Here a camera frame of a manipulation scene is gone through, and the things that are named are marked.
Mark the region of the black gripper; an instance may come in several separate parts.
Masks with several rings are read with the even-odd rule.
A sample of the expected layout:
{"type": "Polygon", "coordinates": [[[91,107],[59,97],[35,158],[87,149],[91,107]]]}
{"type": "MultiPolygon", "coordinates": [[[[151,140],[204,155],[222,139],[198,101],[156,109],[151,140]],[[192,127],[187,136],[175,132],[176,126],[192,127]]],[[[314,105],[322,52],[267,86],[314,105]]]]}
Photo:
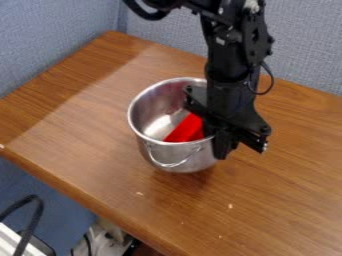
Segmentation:
{"type": "Polygon", "coordinates": [[[212,25],[202,18],[208,47],[204,66],[206,88],[187,86],[184,107],[202,119],[203,135],[212,138],[212,152],[224,160],[240,144],[262,153],[271,126],[255,110],[260,72],[274,38],[264,15],[242,13],[231,24],[212,25]]]}

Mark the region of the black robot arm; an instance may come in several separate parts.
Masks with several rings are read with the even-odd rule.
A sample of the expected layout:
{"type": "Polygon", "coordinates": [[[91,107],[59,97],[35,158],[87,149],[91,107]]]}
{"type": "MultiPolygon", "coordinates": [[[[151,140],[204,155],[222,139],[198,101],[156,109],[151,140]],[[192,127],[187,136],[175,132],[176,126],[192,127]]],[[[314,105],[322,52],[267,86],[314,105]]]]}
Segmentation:
{"type": "Polygon", "coordinates": [[[264,20],[266,0],[123,0],[148,21],[186,7],[200,18],[207,44],[207,86],[186,86],[184,107],[202,118],[203,133],[212,138],[214,157],[223,160],[240,144],[262,153],[271,126],[258,114],[255,98],[274,37],[264,20]]]}

